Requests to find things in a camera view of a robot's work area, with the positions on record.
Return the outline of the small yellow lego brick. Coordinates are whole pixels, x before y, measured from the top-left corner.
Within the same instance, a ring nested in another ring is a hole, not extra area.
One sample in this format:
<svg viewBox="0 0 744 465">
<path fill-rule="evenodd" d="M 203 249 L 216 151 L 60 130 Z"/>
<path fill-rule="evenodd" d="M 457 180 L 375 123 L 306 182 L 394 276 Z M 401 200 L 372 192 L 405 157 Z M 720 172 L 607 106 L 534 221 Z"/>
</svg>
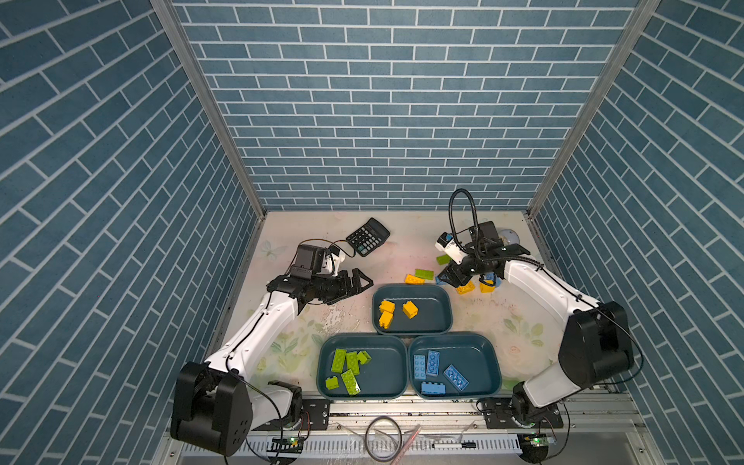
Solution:
<svg viewBox="0 0 744 465">
<path fill-rule="evenodd" d="M 419 313 L 418 306 L 412 301 L 405 302 L 402 306 L 402 311 L 409 319 L 413 319 Z"/>
</svg>

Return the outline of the small green lego brick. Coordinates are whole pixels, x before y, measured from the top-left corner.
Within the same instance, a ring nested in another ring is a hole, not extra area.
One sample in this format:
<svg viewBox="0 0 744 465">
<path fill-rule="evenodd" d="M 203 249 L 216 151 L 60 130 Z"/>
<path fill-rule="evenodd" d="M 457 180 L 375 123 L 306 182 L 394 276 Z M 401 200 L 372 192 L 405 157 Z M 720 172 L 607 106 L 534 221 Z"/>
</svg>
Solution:
<svg viewBox="0 0 744 465">
<path fill-rule="evenodd" d="M 358 358 L 358 363 L 361 365 L 366 365 L 371 360 L 370 354 L 366 351 L 357 352 L 356 357 Z"/>
</svg>

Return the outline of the blue upturned lego brick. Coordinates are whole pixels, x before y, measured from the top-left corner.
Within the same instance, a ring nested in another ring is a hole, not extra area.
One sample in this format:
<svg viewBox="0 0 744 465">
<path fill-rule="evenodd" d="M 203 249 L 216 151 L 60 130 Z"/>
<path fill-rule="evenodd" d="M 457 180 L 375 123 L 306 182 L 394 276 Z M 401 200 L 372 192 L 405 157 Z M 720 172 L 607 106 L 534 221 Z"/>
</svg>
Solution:
<svg viewBox="0 0 744 465">
<path fill-rule="evenodd" d="M 424 381 L 426 379 L 426 356 L 416 355 L 413 356 L 413 367 L 414 367 L 414 379 L 418 381 Z"/>
</svg>

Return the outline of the blue lego brick top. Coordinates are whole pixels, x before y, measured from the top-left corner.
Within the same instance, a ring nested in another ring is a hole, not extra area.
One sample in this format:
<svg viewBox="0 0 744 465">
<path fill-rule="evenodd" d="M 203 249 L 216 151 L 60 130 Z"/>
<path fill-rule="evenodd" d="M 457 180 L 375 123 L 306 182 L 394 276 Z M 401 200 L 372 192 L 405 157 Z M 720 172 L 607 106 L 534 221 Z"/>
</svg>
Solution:
<svg viewBox="0 0 744 465">
<path fill-rule="evenodd" d="M 442 383 L 422 382 L 420 392 L 427 396 L 441 396 L 446 394 L 446 386 Z"/>
</svg>

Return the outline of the yellow square lego brick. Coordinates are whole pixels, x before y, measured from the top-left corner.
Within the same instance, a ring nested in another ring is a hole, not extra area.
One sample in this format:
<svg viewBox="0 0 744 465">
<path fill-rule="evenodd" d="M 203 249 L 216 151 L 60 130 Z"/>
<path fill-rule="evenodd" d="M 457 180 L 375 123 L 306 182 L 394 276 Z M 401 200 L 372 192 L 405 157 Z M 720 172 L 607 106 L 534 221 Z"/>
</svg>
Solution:
<svg viewBox="0 0 744 465">
<path fill-rule="evenodd" d="M 383 312 L 379 319 L 379 326 L 382 329 L 389 329 L 389 326 L 391 325 L 392 321 L 393 321 L 393 313 Z"/>
</svg>

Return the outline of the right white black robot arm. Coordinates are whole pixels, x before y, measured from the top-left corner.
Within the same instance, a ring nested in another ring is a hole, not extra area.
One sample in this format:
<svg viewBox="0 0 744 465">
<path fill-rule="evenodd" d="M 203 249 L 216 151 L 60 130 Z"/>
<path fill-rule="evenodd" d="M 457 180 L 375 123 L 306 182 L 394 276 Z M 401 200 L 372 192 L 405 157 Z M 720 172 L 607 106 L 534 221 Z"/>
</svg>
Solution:
<svg viewBox="0 0 744 465">
<path fill-rule="evenodd" d="M 492 274 L 525 292 L 558 323 L 562 339 L 556 362 L 513 388 L 511 415 L 524 427 L 541 422 L 559 402 L 634 367 L 635 346 L 626 310 L 579 292 L 530 257 L 520 244 L 503 244 L 490 222 L 469 229 L 462 243 L 443 232 L 435 247 L 451 261 L 438 278 L 453 287 Z"/>
</svg>

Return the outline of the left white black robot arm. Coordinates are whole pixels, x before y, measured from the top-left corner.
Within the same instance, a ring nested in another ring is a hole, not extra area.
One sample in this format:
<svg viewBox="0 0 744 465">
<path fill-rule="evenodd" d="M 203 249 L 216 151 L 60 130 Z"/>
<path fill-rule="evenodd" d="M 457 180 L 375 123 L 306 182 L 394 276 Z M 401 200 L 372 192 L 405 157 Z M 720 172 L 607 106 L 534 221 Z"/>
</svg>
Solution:
<svg viewBox="0 0 744 465">
<path fill-rule="evenodd" d="M 229 457 L 252 430 L 270 422 L 283 429 L 300 420 L 300 387 L 272 382 L 260 389 L 250 380 L 277 336 L 308 304 L 336 304 L 373 286 L 361 270 L 343 269 L 343 261 L 335 244 L 296 248 L 287 271 L 267 283 L 258 308 L 238 332 L 203 362 L 188 362 L 178 373 L 172 439 Z"/>
</svg>

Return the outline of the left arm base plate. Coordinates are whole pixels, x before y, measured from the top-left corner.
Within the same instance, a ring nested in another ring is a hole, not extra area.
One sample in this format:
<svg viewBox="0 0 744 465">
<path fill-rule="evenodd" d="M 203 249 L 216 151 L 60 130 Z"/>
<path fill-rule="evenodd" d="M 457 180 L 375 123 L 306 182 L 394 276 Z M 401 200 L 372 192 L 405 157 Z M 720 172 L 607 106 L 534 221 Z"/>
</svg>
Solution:
<svg viewBox="0 0 744 465">
<path fill-rule="evenodd" d="M 329 428 L 331 401 L 324 398 L 308 398 L 295 401 L 289 411 L 292 425 L 302 431 L 325 431 Z"/>
</svg>

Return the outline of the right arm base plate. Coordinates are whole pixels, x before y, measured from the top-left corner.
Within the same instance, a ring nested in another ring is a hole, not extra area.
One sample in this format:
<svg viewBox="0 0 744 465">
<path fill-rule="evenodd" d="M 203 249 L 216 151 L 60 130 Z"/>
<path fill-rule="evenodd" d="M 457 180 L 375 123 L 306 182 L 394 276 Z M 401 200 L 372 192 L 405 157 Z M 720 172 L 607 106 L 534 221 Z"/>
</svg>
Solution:
<svg viewBox="0 0 744 465">
<path fill-rule="evenodd" d="M 557 404 L 536 408 L 521 398 L 486 397 L 476 403 L 476 408 L 484 417 L 488 429 L 564 427 Z"/>
</svg>

